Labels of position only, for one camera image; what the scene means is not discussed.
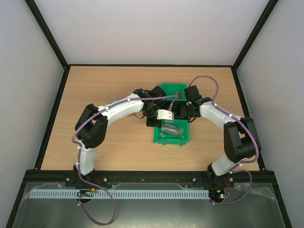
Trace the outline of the silver metal scoop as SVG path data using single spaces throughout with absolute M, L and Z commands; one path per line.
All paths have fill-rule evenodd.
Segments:
M 161 130 L 169 135 L 173 135 L 173 136 L 179 136 L 183 133 L 183 130 L 178 128 L 177 126 L 171 124 L 171 123 L 164 123 L 161 126 Z

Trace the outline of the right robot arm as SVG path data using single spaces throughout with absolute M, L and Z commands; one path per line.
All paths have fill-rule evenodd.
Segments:
M 208 119 L 223 130 L 224 153 L 207 167 L 207 181 L 218 186 L 224 176 L 243 163 L 255 162 L 261 150 L 255 123 L 251 117 L 233 115 L 216 104 L 214 99 L 203 98 L 194 85 L 184 89 L 186 103 L 181 114 L 185 117 Z

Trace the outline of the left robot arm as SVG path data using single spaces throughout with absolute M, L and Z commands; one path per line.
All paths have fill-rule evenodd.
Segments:
M 166 95 L 159 86 L 151 91 L 136 89 L 126 98 L 104 106 L 89 104 L 85 107 L 75 125 L 72 142 L 78 145 L 75 164 L 78 174 L 86 176 L 94 167 L 97 147 L 105 140 L 107 127 L 130 114 L 142 112 L 146 126 L 160 127 L 163 120 L 173 120 L 171 108 L 178 98 L 177 94 Z

